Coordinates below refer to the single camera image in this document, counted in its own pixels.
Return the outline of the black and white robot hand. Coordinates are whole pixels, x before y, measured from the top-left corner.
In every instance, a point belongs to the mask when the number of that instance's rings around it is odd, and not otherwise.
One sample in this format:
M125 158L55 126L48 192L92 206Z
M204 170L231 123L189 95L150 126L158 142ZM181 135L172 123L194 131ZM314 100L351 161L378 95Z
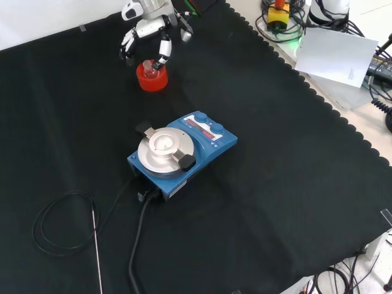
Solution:
M141 16L134 8L126 8L121 12L121 16L124 20L131 20L133 18ZM199 17L196 12L175 12L175 17L179 21L181 28L181 39L187 42L193 34L193 29L187 22L187 17ZM148 39L155 35L161 35L159 55L152 65L152 68L156 71L160 70L166 65L171 52L172 52L172 40L167 33L167 30L174 26L168 16L162 15L153 20L141 19L133 28L131 28L124 36L119 47L119 56L121 59L130 62L132 59L137 42L142 39Z

